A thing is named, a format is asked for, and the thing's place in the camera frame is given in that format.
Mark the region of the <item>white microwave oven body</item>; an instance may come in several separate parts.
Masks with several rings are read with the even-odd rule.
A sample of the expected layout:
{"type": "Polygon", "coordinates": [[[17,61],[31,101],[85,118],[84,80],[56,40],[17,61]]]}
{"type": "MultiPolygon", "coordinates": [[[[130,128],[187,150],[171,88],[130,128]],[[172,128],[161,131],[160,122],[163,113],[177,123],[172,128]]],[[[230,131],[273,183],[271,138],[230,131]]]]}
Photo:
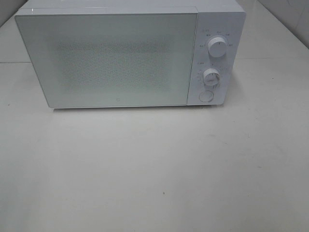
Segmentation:
{"type": "Polygon", "coordinates": [[[197,24],[192,58],[187,104],[221,105],[225,101],[232,68],[246,18],[243,8],[234,0],[29,0],[18,15],[137,15],[196,13],[197,24]],[[222,36],[227,40],[224,56],[212,57],[208,52],[211,38],[222,36]],[[207,86],[203,72],[214,68],[220,82],[207,86]],[[210,90],[211,102],[201,102],[199,95],[210,90]]]}

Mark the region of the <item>white microwave knob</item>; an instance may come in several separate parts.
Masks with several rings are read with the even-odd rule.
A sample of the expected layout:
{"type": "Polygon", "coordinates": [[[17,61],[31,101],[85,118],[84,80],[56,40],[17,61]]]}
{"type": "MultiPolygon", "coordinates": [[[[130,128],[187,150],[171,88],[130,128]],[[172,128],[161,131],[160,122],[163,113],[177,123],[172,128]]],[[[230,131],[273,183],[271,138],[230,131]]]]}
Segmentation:
{"type": "Polygon", "coordinates": [[[225,55],[227,50],[227,40],[222,36],[216,36],[208,42],[208,52],[214,58],[219,58],[225,55]]]}
{"type": "Polygon", "coordinates": [[[206,69],[203,72],[203,82],[207,86],[215,86],[220,82],[220,74],[214,68],[206,69]]]}

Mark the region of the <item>round white door button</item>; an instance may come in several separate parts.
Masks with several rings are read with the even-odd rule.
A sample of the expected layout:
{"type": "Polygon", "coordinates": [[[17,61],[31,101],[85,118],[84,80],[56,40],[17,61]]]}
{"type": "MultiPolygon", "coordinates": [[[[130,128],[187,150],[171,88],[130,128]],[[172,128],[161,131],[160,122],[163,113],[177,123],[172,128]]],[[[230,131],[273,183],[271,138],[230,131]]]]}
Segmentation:
{"type": "Polygon", "coordinates": [[[210,90],[203,91],[199,95],[199,100],[201,102],[211,102],[214,98],[214,93],[210,90]]]}

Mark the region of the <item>white microwave door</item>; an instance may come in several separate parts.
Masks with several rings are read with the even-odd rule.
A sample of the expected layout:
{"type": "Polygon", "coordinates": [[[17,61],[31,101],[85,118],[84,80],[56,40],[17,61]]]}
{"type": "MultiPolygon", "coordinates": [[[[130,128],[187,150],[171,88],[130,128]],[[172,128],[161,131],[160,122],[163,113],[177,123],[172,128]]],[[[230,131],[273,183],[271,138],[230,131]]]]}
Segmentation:
{"type": "Polygon", "coordinates": [[[196,13],[15,20],[51,108],[187,104],[196,13]]]}

